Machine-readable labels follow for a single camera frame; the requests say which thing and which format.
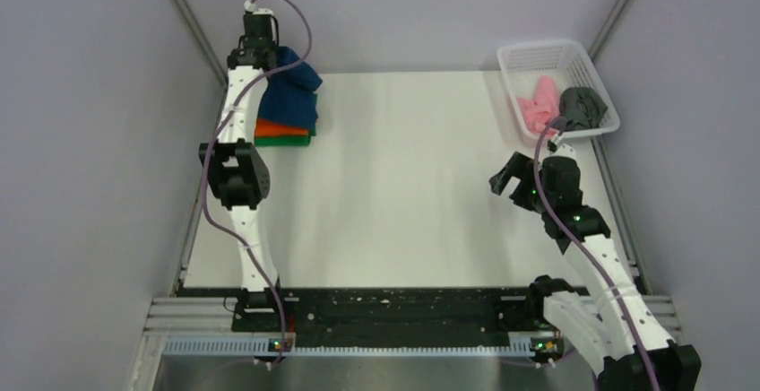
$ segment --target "blue cloth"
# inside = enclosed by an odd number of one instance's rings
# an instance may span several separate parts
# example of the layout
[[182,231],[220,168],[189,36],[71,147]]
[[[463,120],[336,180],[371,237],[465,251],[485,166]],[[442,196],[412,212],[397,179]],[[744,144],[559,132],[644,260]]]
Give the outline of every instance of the blue cloth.
[[[280,46],[276,51],[277,66],[298,60],[292,48]],[[319,74],[304,62],[269,78],[259,105],[259,117],[276,124],[314,130],[316,95],[322,84]]]

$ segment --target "white table surface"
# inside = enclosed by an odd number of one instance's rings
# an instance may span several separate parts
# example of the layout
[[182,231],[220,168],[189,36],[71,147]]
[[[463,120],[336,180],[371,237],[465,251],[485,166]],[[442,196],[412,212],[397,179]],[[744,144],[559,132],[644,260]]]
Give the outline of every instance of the white table surface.
[[[308,147],[259,148],[262,216],[284,287],[583,285],[536,213],[488,179],[521,143],[499,72],[327,74]],[[574,142],[584,202],[626,257],[599,164]],[[229,224],[209,193],[213,216]],[[238,287],[236,242],[201,219],[185,287]]]

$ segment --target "orange cloth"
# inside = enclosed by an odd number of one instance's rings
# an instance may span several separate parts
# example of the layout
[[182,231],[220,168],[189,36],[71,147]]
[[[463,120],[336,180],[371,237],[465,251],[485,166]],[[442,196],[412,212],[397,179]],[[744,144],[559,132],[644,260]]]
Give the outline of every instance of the orange cloth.
[[279,137],[281,135],[303,135],[308,136],[308,129],[295,128],[293,126],[275,124],[260,117],[256,120],[255,137]]

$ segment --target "gray cloth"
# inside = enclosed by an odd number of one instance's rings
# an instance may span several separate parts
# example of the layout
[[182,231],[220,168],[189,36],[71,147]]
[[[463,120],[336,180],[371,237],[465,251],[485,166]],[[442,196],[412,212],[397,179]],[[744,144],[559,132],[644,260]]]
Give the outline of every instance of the gray cloth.
[[559,97],[559,114],[567,119],[567,131],[598,128],[607,104],[592,88],[568,88]]

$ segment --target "wire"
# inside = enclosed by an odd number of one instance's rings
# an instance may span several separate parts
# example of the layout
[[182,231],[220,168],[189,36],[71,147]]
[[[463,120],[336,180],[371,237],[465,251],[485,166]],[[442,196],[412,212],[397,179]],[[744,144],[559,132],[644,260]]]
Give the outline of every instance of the wire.
[[[306,27],[307,36],[308,36],[307,49],[304,52],[303,56],[300,57],[298,60],[296,60],[296,61],[294,61],[294,62],[292,62],[290,64],[274,68],[274,69],[272,69],[270,71],[267,71],[267,72],[265,72],[263,74],[257,75],[254,78],[254,80],[250,81],[243,88],[243,90],[240,91],[240,93],[237,95],[237,97],[235,98],[235,101],[233,101],[233,103],[232,103],[232,109],[228,112],[227,116],[224,117],[224,119],[221,121],[221,124],[216,129],[216,131],[214,131],[213,138],[209,142],[208,147],[206,149],[209,152],[206,153],[206,156],[203,159],[203,174],[202,174],[202,177],[201,177],[201,205],[202,205],[202,208],[203,208],[203,216],[205,216],[206,221],[208,221],[212,227],[216,228],[217,230],[220,230],[221,232],[224,232],[225,234],[230,235],[231,237],[233,237],[234,239],[236,239],[238,242],[240,242],[240,244],[243,245],[243,247],[245,247],[246,253],[248,254],[248,257],[251,258],[251,262],[254,263],[254,267],[256,268],[256,271],[263,277],[263,279],[266,282],[267,286],[269,286],[269,289],[272,291],[272,296],[274,298],[274,303],[277,305],[277,310],[278,310],[278,313],[279,313],[279,316],[280,316],[280,329],[281,329],[281,332],[282,332],[282,341],[286,342],[287,338],[286,338],[286,330],[285,330],[285,327],[286,327],[285,311],[284,311],[284,308],[282,306],[282,299],[280,298],[280,294],[278,294],[277,288],[275,288],[274,283],[272,283],[272,279],[269,278],[269,276],[264,272],[264,270],[261,267],[261,265],[259,264],[259,262],[256,260],[256,257],[254,256],[254,253],[251,251],[251,248],[250,248],[250,245],[248,245],[248,242],[241,235],[237,234],[235,231],[233,231],[233,230],[231,230],[229,228],[224,227],[223,225],[219,224],[218,222],[216,222],[212,218],[211,214],[209,213],[209,205],[208,205],[208,201],[206,199],[206,195],[207,195],[208,190],[209,190],[209,163],[211,162],[211,156],[212,156],[213,147],[217,143],[217,141],[219,141],[219,136],[220,136],[221,132],[224,130],[224,127],[227,126],[227,123],[229,123],[229,121],[232,119],[232,115],[235,112],[235,108],[240,104],[240,102],[243,100],[243,97],[246,96],[246,94],[251,90],[251,88],[253,88],[253,86],[256,83],[258,83],[260,80],[262,80],[265,76],[268,77],[268,76],[271,76],[273,74],[281,73],[281,72],[283,72],[285,70],[289,70],[290,68],[293,68],[293,67],[295,67],[297,65],[303,64],[304,60],[311,53],[312,39],[313,38],[312,38],[312,34],[311,34],[311,27],[309,26],[309,23],[307,21],[306,16],[304,16],[304,14],[301,12],[301,10],[295,4],[293,4],[292,1],[290,1],[290,0],[282,0],[282,1],[284,1],[285,3],[287,3],[288,5],[290,5],[293,8],[293,10],[296,11],[296,13],[298,14],[298,16],[301,18],[301,21],[303,21],[304,26]],[[277,363],[279,363],[282,360],[282,354],[283,354],[284,346],[285,346],[284,344],[281,345],[280,351],[279,351],[279,353],[277,355],[277,359],[275,359],[272,364],[277,364]]]
[[536,143],[536,151],[533,155],[533,177],[536,180],[536,190],[539,192],[539,196],[541,198],[541,202],[544,204],[544,208],[546,208],[547,213],[549,216],[551,216],[551,219],[557,224],[559,229],[562,230],[562,232],[565,233],[565,235],[575,243],[575,245],[580,249],[581,253],[583,253],[586,258],[588,258],[589,261],[593,264],[594,268],[597,269],[599,274],[601,274],[602,279],[604,279],[604,282],[607,284],[607,286],[610,287],[612,290],[612,294],[615,296],[615,300],[617,300],[617,304],[620,306],[620,310],[623,312],[623,318],[626,321],[626,324],[628,324],[628,329],[631,330],[631,336],[634,338],[634,342],[636,343],[636,347],[638,348],[639,355],[641,355],[643,365],[646,368],[646,374],[649,377],[650,383],[652,383],[652,390],[653,391],[660,391],[660,384],[657,382],[657,375],[654,373],[654,366],[652,365],[652,360],[649,358],[649,353],[647,353],[646,348],[643,347],[643,342],[641,339],[641,336],[639,335],[638,331],[636,330],[636,327],[634,325],[634,319],[631,316],[631,312],[628,310],[628,306],[623,301],[620,291],[618,290],[618,287],[615,285],[615,282],[612,281],[612,278],[609,277],[609,274],[607,273],[607,270],[604,269],[604,267],[601,265],[599,261],[592,255],[591,252],[589,252],[589,249],[586,248],[586,246],[583,245],[583,243],[573,234],[572,231],[570,231],[567,226],[565,226],[564,223],[562,223],[562,220],[559,219],[559,216],[557,216],[557,212],[554,211],[554,209],[551,208],[551,204],[548,202],[546,192],[544,192],[544,186],[541,185],[540,175],[539,175],[539,159],[541,155],[541,145],[544,143],[544,139],[546,139],[547,133],[549,129],[554,126],[557,122],[565,122],[567,123],[567,119],[561,116],[557,116],[546,125],[546,127],[541,131],[541,135],[539,136],[539,142]]
[[230,310],[230,309],[227,307],[227,299],[228,299],[228,298],[229,298],[229,297],[225,297],[225,298],[224,298],[224,301],[221,303],[221,306],[222,306],[222,307],[223,307],[225,310],[227,310],[229,313],[235,313],[235,310]]

